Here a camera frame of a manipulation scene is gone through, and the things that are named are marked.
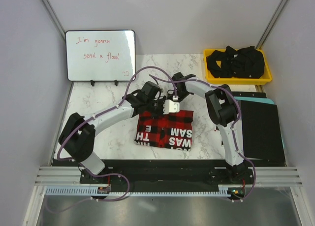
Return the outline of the red black plaid shirt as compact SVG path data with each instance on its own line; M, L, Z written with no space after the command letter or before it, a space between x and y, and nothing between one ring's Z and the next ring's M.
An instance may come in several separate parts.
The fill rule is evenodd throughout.
M135 143L142 146L189 151L192 147L193 111L154 116L139 115Z

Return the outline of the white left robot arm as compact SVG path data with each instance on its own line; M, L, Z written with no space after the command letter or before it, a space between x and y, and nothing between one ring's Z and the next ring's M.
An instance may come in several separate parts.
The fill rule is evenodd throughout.
M57 159L61 159L61 150L66 150L75 162L90 171L93 180L104 183L108 171L94 152L95 137L108 127L145 111L161 114L165 101L161 93L162 89L157 84L148 81L141 89L126 93L115 106L85 116L73 113L59 136L61 147Z

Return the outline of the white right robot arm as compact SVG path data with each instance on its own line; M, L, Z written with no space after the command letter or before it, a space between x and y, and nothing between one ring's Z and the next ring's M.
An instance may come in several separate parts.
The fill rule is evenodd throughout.
M225 151L225 177L230 183L238 183L243 178L244 148L240 105L228 85L215 86L197 79L193 74L173 75L177 95L182 101L189 94L198 95L206 100L211 121L221 135Z

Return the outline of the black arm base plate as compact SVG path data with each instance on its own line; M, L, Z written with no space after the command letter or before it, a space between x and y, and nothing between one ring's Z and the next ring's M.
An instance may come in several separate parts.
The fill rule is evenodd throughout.
M113 192L130 186L135 193L216 192L219 185L249 186L253 172L249 164L229 167L224 160L105 160L96 178L83 170L81 184L110 184Z

